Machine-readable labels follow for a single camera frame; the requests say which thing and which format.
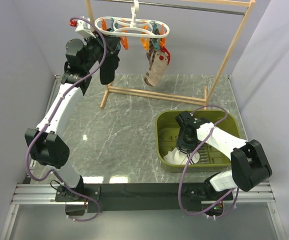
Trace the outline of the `white plastic clip hanger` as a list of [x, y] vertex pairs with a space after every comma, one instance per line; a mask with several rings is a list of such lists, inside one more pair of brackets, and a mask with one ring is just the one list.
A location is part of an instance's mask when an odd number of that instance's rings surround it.
[[95, 20], [95, 27], [103, 34], [118, 37], [162, 39], [170, 33], [169, 26], [158, 20], [138, 18], [140, 3], [131, 3], [131, 18], [103, 16]]

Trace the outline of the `teal clothes clip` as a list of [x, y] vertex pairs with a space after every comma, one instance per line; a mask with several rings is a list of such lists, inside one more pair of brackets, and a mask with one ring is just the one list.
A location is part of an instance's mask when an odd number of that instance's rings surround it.
[[[160, 32], [157, 28], [155, 29], [154, 34], [158, 36], [160, 35]], [[156, 52], [160, 51], [160, 39], [159, 38], [151, 38], [150, 43]]]

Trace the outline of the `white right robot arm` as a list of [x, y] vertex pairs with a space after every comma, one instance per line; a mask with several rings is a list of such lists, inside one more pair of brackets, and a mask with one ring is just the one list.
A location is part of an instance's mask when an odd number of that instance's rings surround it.
[[198, 147], [203, 144], [215, 148], [230, 160], [230, 170], [219, 172], [204, 181], [204, 195], [208, 199], [214, 200], [222, 191], [229, 189], [239, 188], [248, 192], [273, 174], [259, 141], [235, 137], [204, 117], [195, 118], [188, 111], [180, 113], [175, 119], [180, 129], [176, 147], [168, 153], [172, 163], [198, 163]]

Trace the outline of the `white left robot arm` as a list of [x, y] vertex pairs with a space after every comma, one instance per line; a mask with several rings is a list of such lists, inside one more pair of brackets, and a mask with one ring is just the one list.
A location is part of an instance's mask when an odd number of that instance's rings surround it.
[[46, 166], [48, 174], [53, 173], [59, 187], [57, 193], [71, 201], [86, 197], [84, 181], [69, 162], [70, 149], [63, 141], [67, 121], [76, 104], [85, 95], [97, 65], [100, 82], [110, 84], [115, 79], [119, 66], [118, 54], [121, 49], [120, 38], [116, 36], [97, 35], [84, 40], [74, 38], [66, 45], [66, 62], [57, 97], [42, 121], [34, 128], [27, 129], [24, 135], [27, 143], [25, 154], [26, 170], [35, 181], [45, 177], [35, 177], [30, 170], [31, 160]]

